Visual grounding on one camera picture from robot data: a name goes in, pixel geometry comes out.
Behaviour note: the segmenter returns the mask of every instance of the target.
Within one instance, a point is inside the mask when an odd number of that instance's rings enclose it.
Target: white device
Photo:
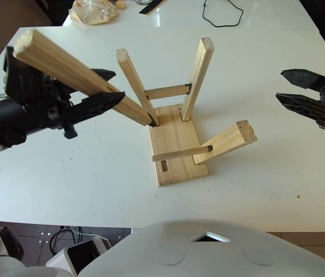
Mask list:
[[[76,277],[84,264],[89,264],[105,252],[103,240],[100,237],[93,237],[89,241],[65,247],[47,261],[46,267],[61,268]]]

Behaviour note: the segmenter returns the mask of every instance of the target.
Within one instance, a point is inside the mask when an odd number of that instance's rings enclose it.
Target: table surface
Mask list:
[[[126,0],[127,7],[121,10],[119,17],[107,25],[119,27],[211,27],[202,18],[204,0],[167,0],[145,16],[138,12],[144,6]],[[238,28],[250,29],[302,29],[317,31],[299,0],[236,0],[235,5],[244,10]],[[235,24],[240,11],[228,1],[208,0],[205,16],[216,25]],[[68,16],[63,26],[79,25]]]
[[[183,27],[136,32],[111,25],[38,30],[90,68],[114,70],[111,83],[135,100],[116,49],[128,49],[146,89],[166,87],[188,82],[199,39],[208,36],[216,50],[193,112],[200,141],[243,119],[259,140],[208,161],[206,178],[159,188],[148,127],[108,111],[79,123],[72,140],[62,130],[44,130],[0,153],[0,220],[143,227],[206,218],[265,231],[325,231],[325,130],[275,98],[277,92],[318,96],[280,75],[291,68],[325,75],[325,42],[317,32],[195,28],[193,33]],[[75,103],[82,98],[74,93]]]

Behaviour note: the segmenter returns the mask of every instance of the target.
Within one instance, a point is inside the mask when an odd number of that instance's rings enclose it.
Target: wooden stick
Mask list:
[[[192,156],[195,154],[207,153],[213,149],[211,145],[201,146],[181,151],[169,152],[164,154],[158,154],[152,156],[152,162],[161,162],[162,160],[176,159],[186,156]]]
[[[99,92],[119,92],[37,30],[32,29],[18,39],[14,56],[88,96]],[[151,123],[146,111],[127,96],[113,109],[142,125]]]
[[[158,119],[155,110],[149,99],[145,95],[145,88],[142,85],[141,80],[138,77],[137,72],[135,71],[132,60],[129,57],[129,54],[126,49],[118,49],[116,51],[116,58],[118,59],[118,64],[122,69],[124,75],[127,77],[130,86],[132,87],[134,93],[137,95],[139,102],[142,107],[149,113],[156,125],[158,125]]]
[[[188,94],[190,93],[190,87],[191,87],[190,84],[175,85],[173,87],[148,89],[147,91],[145,91],[145,93],[147,99],[152,100],[152,99],[159,99],[159,98]]]
[[[240,147],[254,143],[257,140],[254,130],[247,120],[238,121],[229,129],[221,132],[208,142],[202,144],[212,145],[213,150],[209,153],[197,154],[193,156],[195,164],[203,163],[218,155],[228,153]]]
[[[213,42],[209,38],[201,39],[198,45],[195,63],[194,63],[194,67],[190,79],[192,83],[192,88],[190,94],[188,94],[185,97],[182,105],[183,121],[188,121],[191,119],[192,110],[195,105],[198,92],[201,88],[203,78],[205,78],[205,74],[207,68],[209,67],[209,63],[213,53],[214,53]]]

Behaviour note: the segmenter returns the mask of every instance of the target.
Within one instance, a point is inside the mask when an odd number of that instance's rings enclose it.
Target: black cable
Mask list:
[[[206,2],[207,2],[207,0],[205,0],[205,3],[203,3],[202,18],[205,19],[206,21],[208,21],[212,26],[214,26],[214,27],[216,27],[216,28],[221,28],[221,27],[235,27],[235,26],[238,26],[239,23],[241,22],[241,18],[242,18],[242,15],[243,15],[243,9],[238,8],[238,7],[237,7],[236,5],[234,5],[230,0],[228,0],[228,2],[229,2],[230,4],[232,4],[232,6],[233,6],[234,8],[236,8],[237,10],[240,10],[240,11],[241,11],[241,15],[240,15],[240,17],[239,17],[239,19],[238,19],[237,24],[235,24],[235,25],[215,25],[214,23],[212,23],[209,19],[207,19],[207,18],[205,17]]]
[[[60,233],[65,233],[65,232],[70,232],[71,236],[73,237],[74,243],[75,244],[77,243],[76,240],[75,240],[75,236],[74,236],[73,231],[71,231],[71,230],[60,230],[60,231],[57,231],[54,235],[52,235],[52,237],[50,239],[50,243],[49,243],[50,252],[51,252],[51,254],[53,256],[57,254],[56,242],[58,240],[58,236],[59,236]]]
[[[145,6],[148,5],[152,2],[153,0],[147,0],[145,2],[142,2],[142,0],[134,0],[134,2],[136,2],[137,4],[141,5],[141,6]]]
[[[78,233],[83,233],[82,227],[78,227]],[[81,242],[83,240],[83,235],[78,234],[78,242]]]

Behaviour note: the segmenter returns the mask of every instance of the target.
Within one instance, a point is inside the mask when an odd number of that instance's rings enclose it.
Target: wood grain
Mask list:
[[[196,58],[191,73],[190,83],[192,84],[190,94],[184,98],[182,105],[182,118],[183,121],[190,120],[193,107],[196,103],[198,92],[201,89],[203,79],[211,57],[214,53],[214,44],[209,38],[202,38],[198,44]]]
[[[118,49],[116,51],[116,58],[118,60],[118,64],[122,69],[124,75],[126,76],[130,86],[132,87],[134,93],[137,95],[141,106],[145,109],[147,113],[149,113],[155,123],[158,125],[158,119],[155,110],[151,102],[145,95],[145,88],[139,78],[137,71],[135,71],[135,67],[132,63],[132,60],[129,57],[129,54],[126,49]]]
[[[193,156],[195,154],[201,154],[210,152],[213,149],[211,145],[208,146],[202,146],[202,147],[196,147],[196,148],[190,148],[186,150],[180,150],[175,152],[169,152],[164,154],[158,154],[152,156],[152,162],[161,162],[163,160],[169,160],[169,159],[176,159],[186,156]]]
[[[257,141],[255,132],[247,120],[238,121],[229,127],[227,130],[221,132],[215,137],[211,138],[202,146],[212,145],[213,150],[208,153],[194,155],[195,164],[200,164],[214,158],[218,155],[228,153],[240,147]]]
[[[172,87],[148,89],[145,91],[146,97],[149,100],[177,96],[177,95],[185,95],[188,94],[189,92],[190,92],[189,85],[174,85]]]
[[[160,125],[149,128],[153,155],[200,146],[193,121],[182,121],[181,106],[178,104],[155,108]],[[159,186],[209,175],[207,166],[204,163],[195,165],[192,156],[170,159],[166,163],[167,171],[164,171],[162,162],[154,163]]]
[[[14,46],[14,56],[88,96],[99,92],[119,92],[35,29],[27,31],[18,39]],[[142,125],[151,123],[147,112],[127,96],[113,109]]]

